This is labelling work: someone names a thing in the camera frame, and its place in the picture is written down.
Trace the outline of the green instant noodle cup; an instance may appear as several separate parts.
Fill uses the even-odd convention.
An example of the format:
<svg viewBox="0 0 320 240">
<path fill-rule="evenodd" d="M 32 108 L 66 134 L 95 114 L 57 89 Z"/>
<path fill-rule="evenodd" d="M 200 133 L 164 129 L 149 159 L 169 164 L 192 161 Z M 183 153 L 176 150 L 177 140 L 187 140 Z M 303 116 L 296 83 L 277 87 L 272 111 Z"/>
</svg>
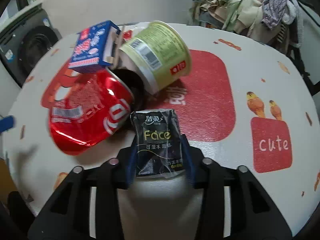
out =
<svg viewBox="0 0 320 240">
<path fill-rule="evenodd" d="M 136 72 L 149 94 L 156 94 L 191 72 L 190 51 L 170 25 L 153 21 L 120 47 L 124 66 Z"/>
</svg>

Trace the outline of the crushed red soda can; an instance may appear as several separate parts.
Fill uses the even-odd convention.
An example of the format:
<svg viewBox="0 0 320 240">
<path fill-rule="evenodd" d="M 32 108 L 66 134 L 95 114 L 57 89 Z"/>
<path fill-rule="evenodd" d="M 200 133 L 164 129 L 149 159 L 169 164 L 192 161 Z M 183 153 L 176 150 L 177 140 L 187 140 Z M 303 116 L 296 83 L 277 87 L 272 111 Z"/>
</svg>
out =
<svg viewBox="0 0 320 240">
<path fill-rule="evenodd" d="M 131 70 L 81 74 L 50 108 L 50 135 L 63 153 L 79 155 L 120 129 L 143 96 L 143 81 Z"/>
</svg>

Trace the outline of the black washing machine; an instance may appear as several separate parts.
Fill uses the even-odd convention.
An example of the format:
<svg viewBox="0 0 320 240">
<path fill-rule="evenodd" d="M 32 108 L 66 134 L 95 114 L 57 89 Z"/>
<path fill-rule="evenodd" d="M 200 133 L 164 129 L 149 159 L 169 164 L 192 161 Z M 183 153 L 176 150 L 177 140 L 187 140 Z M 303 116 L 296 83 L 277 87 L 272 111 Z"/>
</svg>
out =
<svg viewBox="0 0 320 240">
<path fill-rule="evenodd" d="M 39 60 L 60 39 L 42 5 L 33 5 L 1 26 L 1 63 L 22 87 Z"/>
</svg>

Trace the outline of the cartoon print bed sheet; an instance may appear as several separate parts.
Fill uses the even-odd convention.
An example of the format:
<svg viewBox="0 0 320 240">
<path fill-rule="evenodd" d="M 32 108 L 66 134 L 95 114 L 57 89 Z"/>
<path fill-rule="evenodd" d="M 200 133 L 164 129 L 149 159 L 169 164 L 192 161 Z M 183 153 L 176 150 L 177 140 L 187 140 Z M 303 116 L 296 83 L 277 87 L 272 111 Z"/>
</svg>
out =
<svg viewBox="0 0 320 240">
<path fill-rule="evenodd" d="M 319 214 L 319 117 L 293 62 L 221 30 L 62 38 L 7 117 L 29 239 L 294 239 Z"/>
</svg>

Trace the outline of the pile of clothes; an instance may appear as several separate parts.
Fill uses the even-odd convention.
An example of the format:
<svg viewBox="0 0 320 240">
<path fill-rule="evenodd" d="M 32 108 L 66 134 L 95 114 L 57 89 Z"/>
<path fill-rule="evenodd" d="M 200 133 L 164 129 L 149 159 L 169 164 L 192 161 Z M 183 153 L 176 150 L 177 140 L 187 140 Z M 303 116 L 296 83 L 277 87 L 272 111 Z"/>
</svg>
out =
<svg viewBox="0 0 320 240">
<path fill-rule="evenodd" d="M 190 21 L 268 44 L 286 53 L 303 42 L 298 0 L 192 0 Z"/>
</svg>

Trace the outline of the blue milk carton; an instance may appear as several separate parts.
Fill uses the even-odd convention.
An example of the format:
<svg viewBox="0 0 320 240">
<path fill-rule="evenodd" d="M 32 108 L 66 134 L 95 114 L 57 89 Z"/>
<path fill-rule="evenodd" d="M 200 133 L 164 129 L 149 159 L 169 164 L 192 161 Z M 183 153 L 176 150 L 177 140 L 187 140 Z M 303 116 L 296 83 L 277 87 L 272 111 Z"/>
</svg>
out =
<svg viewBox="0 0 320 240">
<path fill-rule="evenodd" d="M 81 31 L 68 69 L 84 74 L 113 66 L 119 34 L 119 27 L 112 21 L 101 22 Z"/>
</svg>

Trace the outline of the black tissue pack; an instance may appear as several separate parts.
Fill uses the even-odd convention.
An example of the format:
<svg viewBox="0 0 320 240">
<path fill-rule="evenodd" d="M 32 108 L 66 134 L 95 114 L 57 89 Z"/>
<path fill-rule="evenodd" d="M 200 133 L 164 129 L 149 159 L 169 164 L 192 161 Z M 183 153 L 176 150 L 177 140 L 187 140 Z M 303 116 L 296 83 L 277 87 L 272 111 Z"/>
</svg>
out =
<svg viewBox="0 0 320 240">
<path fill-rule="evenodd" d="M 181 132 L 176 112 L 135 111 L 130 119 L 136 133 L 136 176 L 169 179 L 182 173 Z"/>
</svg>

